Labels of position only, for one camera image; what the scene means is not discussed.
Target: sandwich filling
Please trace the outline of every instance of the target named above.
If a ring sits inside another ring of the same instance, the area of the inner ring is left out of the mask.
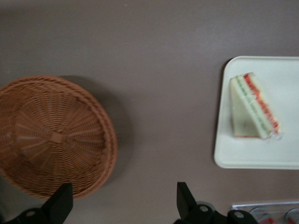
[[[280,131],[253,73],[231,79],[231,97],[236,137],[266,138]]]

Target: red and white object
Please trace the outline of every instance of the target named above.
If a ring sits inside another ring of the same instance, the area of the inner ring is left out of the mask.
[[[275,224],[274,219],[269,211],[264,207],[257,207],[250,211],[250,214],[259,224]]]
[[[232,117],[236,137],[265,139],[280,132],[262,86],[253,72],[230,79]]]
[[[285,215],[285,220],[289,224],[299,224],[299,209],[292,209]]]

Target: black clamp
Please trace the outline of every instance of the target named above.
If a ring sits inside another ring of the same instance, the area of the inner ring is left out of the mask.
[[[29,209],[0,224],[63,224],[73,208],[71,183],[64,183],[41,208]]]
[[[177,207],[181,219],[175,224],[258,224],[243,210],[231,210],[226,217],[209,203],[197,204],[185,182],[178,182]]]

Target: sandwich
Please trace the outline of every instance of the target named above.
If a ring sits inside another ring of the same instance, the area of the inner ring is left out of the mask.
[[[279,122],[254,73],[230,79],[230,93],[235,137],[265,139],[279,134]]]

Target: brown tabletop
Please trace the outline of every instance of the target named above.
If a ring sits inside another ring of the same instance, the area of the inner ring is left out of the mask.
[[[66,224],[171,224],[176,183],[226,214],[299,198],[299,171],[213,159],[222,70],[236,56],[299,56],[299,1],[1,0],[0,85],[52,74],[93,93],[119,140],[116,167]],[[0,179],[0,213],[43,200]]]

